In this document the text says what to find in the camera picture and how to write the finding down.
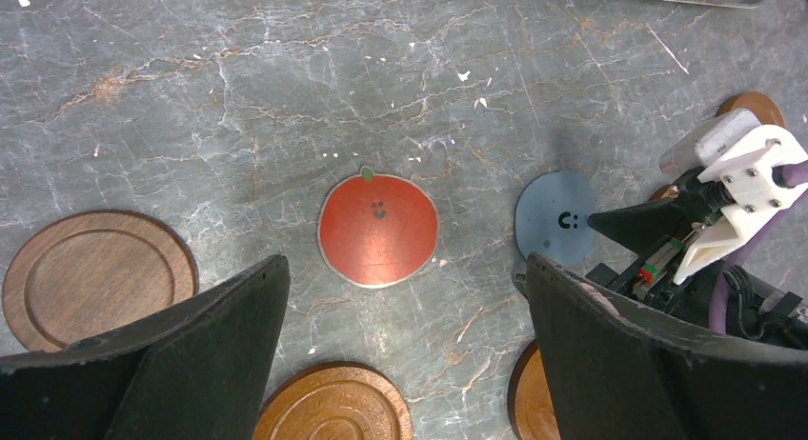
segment paint chip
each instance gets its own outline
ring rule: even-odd
[[[30,5],[30,0],[17,0],[20,3],[20,7],[25,8]]]

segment round wooden plate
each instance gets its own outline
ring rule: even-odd
[[[384,376],[357,364],[305,370],[270,397],[252,440],[412,440],[404,398]]]
[[[3,283],[9,329],[28,350],[57,351],[196,294],[196,265],[164,225],[92,211],[31,238]]]
[[[326,264],[344,279],[360,288],[384,288],[429,262],[437,228],[437,210],[421,188],[363,168],[329,193],[317,241]]]
[[[508,417],[519,440],[559,440],[556,412],[535,340],[519,356],[508,386]]]
[[[785,120],[777,104],[766,94],[760,92],[744,92],[730,98],[718,109],[716,116],[728,113],[735,109],[747,109],[757,116],[762,124],[774,124],[785,128]]]

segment coaster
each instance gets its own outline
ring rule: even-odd
[[[728,113],[735,109],[747,109],[757,116],[761,124],[774,124],[785,128],[782,113],[772,99],[760,92],[744,92],[730,98],[718,109],[716,116]]]
[[[586,220],[595,212],[595,193],[574,170],[542,175],[516,203],[515,235],[519,251],[547,256],[563,266],[583,260],[595,241]]]
[[[326,197],[317,241],[326,264],[361,288],[419,271],[437,245],[437,209],[415,183],[362,168]]]
[[[508,385],[508,417],[519,440],[560,440],[550,388],[535,340],[519,356]]]
[[[412,440],[404,397],[383,375],[346,363],[296,375],[270,397],[252,440]]]
[[[28,350],[57,351],[197,289],[193,256],[166,226],[126,211],[93,211],[44,228],[17,252],[3,312]]]

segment smiley face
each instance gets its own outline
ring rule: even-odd
[[[382,201],[373,202],[371,209],[374,211],[374,218],[376,219],[383,219],[387,216],[387,212],[384,210],[384,202]]]
[[[570,223],[565,221],[565,220],[570,219],[570,218],[572,218],[572,220],[574,221],[574,223],[572,225],[570,225]],[[568,211],[564,211],[563,213],[561,213],[558,216],[558,225],[562,229],[569,229],[569,228],[578,229],[578,224],[576,222],[577,220],[578,220],[578,215],[577,214],[572,214],[572,213],[570,213]]]

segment white speck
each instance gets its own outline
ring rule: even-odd
[[[670,55],[671,55],[671,57],[673,57],[673,58],[674,58],[674,60],[675,60],[675,61],[677,61],[677,65],[679,66],[679,68],[680,68],[680,69],[682,69],[682,70],[683,70],[685,73],[687,73],[687,74],[689,75],[689,74],[690,74],[690,72],[689,72],[689,71],[687,71],[687,68],[681,65],[681,62],[679,62],[679,60],[677,59],[677,57],[676,57],[676,55],[674,54],[674,52],[673,52],[673,51],[671,51],[671,49],[670,49],[670,48],[668,48],[668,46],[667,46],[667,45],[665,45],[665,44],[662,42],[662,40],[659,38],[659,36],[657,35],[657,33],[656,33],[656,32],[654,32],[654,30],[653,30],[653,29],[651,29],[651,26],[647,26],[647,25],[646,25],[645,27],[646,27],[646,28],[648,28],[648,31],[649,31],[649,32],[650,32],[650,33],[651,33],[651,34],[654,36],[654,38],[655,38],[655,39],[656,39],[656,40],[659,42],[659,44],[660,44],[660,45],[662,45],[662,47],[663,47],[663,48],[664,48],[666,51],[668,51],[668,54],[670,54]]]
[[[27,7],[28,5],[30,5],[30,0],[17,0],[17,2],[19,2],[19,3],[20,3],[20,7],[23,7],[23,8],[24,8],[24,7]]]

